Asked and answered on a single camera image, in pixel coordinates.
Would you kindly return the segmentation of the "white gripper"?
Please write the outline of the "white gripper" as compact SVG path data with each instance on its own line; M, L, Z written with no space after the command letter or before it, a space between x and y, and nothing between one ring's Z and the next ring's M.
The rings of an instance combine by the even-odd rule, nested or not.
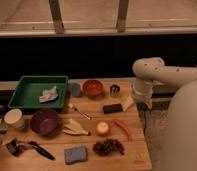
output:
M152 103L153 84L150 81L135 79L132 84L132 93L136 102ZM123 111L127 111L134 104L132 96L128 96L122 103Z

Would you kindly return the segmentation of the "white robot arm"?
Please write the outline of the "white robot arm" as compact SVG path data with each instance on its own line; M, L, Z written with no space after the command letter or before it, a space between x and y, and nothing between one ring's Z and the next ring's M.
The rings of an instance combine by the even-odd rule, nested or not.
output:
M151 109L156 81L177 89L168 107L160 171L197 171L197 65L167 66L161 57L150 57L136 60L132 70L126 108L142 102Z

